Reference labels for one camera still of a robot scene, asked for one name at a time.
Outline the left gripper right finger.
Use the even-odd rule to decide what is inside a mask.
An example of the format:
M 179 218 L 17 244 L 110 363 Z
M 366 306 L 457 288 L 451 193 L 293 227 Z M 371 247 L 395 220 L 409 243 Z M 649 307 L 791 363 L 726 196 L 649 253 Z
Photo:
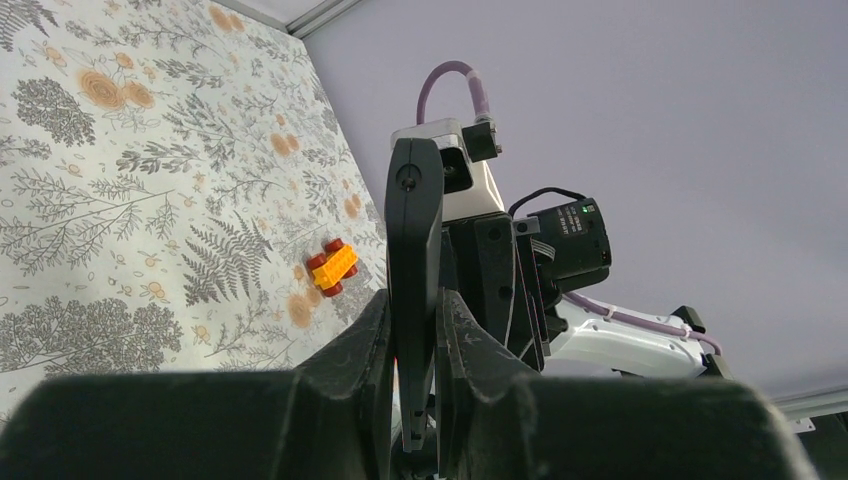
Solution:
M 781 413 L 723 379 L 546 377 L 461 296 L 436 311 L 438 470 L 450 479 L 813 479 Z

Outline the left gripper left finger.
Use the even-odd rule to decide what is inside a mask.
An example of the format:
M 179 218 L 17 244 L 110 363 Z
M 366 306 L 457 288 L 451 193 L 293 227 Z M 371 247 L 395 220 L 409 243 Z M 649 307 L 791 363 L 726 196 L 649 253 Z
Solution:
M 386 479 L 385 291 L 298 367 L 75 376 L 37 387 L 1 436 L 5 479 Z

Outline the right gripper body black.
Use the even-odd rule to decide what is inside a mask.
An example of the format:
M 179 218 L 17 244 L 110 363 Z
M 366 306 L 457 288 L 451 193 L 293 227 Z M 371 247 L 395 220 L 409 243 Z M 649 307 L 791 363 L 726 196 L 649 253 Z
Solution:
M 507 213 L 452 220 L 443 226 L 443 286 L 461 295 L 481 328 L 536 371 L 551 354 L 531 217 Z

